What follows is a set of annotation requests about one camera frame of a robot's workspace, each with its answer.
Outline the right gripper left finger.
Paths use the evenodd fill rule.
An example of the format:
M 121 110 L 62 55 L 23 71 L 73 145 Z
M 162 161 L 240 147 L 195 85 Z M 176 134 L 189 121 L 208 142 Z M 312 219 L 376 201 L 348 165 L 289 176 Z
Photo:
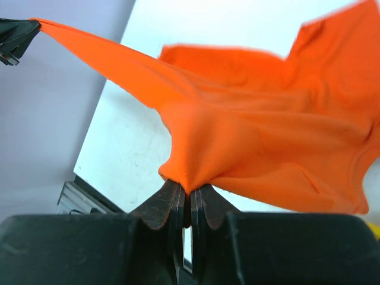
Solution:
M 163 186 L 130 212 L 140 221 L 137 245 L 142 284 L 178 284 L 183 266 L 185 193 L 167 180 Z

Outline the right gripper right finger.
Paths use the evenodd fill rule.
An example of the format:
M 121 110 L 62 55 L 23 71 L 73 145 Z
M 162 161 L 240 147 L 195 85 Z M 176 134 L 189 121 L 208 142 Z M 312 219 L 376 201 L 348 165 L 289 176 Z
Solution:
M 220 195 L 210 184 L 191 193 L 190 210 L 192 276 L 197 284 L 201 284 L 211 232 L 222 225 L 228 213 L 238 213 L 240 210 Z

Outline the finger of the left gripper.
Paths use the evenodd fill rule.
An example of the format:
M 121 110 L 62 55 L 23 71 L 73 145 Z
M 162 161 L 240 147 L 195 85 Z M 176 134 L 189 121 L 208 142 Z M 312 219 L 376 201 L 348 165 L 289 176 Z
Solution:
M 1 59 L 20 59 L 41 24 L 37 20 L 1 19 Z
M 20 63 L 20 55 L 12 53 L 0 53 L 0 60 L 5 65 L 17 66 Z

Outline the orange t shirt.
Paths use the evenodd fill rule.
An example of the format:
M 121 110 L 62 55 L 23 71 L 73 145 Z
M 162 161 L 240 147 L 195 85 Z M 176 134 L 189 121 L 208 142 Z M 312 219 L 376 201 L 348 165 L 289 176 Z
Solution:
M 286 58 L 166 45 L 154 58 L 41 19 L 41 30 L 155 109 L 172 138 L 160 176 L 302 212 L 366 214 L 379 157 L 379 7 L 301 26 Z

